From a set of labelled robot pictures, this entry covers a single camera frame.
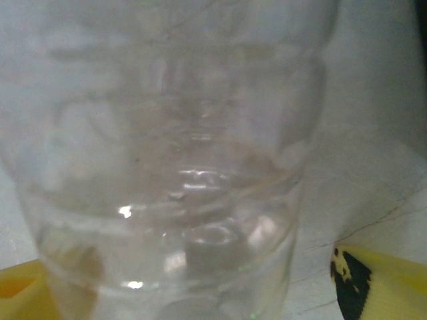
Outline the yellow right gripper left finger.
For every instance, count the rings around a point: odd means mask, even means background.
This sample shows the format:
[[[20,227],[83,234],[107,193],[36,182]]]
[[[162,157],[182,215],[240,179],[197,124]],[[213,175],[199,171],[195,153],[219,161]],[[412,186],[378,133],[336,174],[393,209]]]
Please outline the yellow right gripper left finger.
[[[38,260],[0,270],[0,320],[50,320],[50,297]]]

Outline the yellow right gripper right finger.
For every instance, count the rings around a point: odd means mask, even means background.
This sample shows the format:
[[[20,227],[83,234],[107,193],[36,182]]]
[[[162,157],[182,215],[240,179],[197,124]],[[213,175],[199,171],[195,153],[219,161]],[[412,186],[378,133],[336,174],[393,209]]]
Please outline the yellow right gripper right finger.
[[[344,320],[427,320],[427,265],[339,245],[330,276]]]

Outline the ribbed clear bottle red label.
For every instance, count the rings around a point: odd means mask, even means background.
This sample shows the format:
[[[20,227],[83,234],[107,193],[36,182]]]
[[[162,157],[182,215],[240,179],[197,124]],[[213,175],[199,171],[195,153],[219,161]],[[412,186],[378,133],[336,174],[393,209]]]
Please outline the ribbed clear bottle red label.
[[[61,320],[282,320],[340,0],[0,0],[0,162]]]

